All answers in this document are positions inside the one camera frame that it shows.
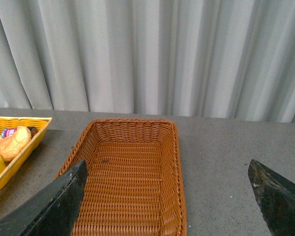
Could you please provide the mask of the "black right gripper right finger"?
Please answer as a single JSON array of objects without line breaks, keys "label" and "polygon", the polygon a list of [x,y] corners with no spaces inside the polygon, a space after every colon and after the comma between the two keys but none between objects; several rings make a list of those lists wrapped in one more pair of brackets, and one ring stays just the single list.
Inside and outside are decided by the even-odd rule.
[{"label": "black right gripper right finger", "polygon": [[271,235],[295,236],[295,184],[254,159],[248,177]]}]

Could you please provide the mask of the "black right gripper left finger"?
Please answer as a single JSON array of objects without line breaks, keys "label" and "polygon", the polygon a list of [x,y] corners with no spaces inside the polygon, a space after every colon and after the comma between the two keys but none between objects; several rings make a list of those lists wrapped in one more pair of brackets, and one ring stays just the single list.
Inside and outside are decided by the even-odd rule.
[{"label": "black right gripper left finger", "polygon": [[79,161],[0,220],[0,236],[69,236],[78,218],[88,176]]}]

